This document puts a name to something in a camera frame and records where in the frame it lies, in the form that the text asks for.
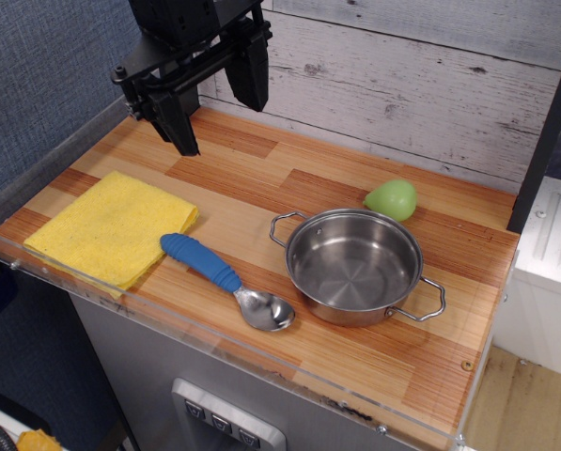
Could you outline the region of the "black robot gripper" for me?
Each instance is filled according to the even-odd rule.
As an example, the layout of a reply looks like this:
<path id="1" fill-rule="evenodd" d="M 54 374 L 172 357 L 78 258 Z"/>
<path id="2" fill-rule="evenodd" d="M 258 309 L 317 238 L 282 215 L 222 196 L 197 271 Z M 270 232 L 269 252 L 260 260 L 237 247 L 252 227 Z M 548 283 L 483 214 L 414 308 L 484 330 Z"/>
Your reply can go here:
<path id="1" fill-rule="evenodd" d="M 269 98 L 271 24 L 259 1 L 131 1 L 140 30 L 111 71 L 131 115 L 147 119 L 180 155 L 199 148 L 179 95 L 220 70 L 234 97 L 261 112 Z"/>

